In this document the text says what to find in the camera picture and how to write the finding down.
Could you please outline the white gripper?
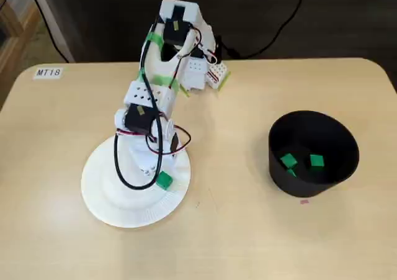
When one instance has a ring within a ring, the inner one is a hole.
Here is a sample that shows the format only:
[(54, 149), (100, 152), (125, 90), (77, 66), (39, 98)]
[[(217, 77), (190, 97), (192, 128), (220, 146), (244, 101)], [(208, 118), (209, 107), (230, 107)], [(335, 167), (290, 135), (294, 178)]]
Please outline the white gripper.
[[(141, 170), (141, 183), (152, 182), (156, 174), (159, 144), (154, 135), (133, 134), (128, 136), (128, 148), (136, 165)], [(167, 127), (163, 134), (162, 170), (170, 170), (176, 161), (179, 137), (174, 127)]]

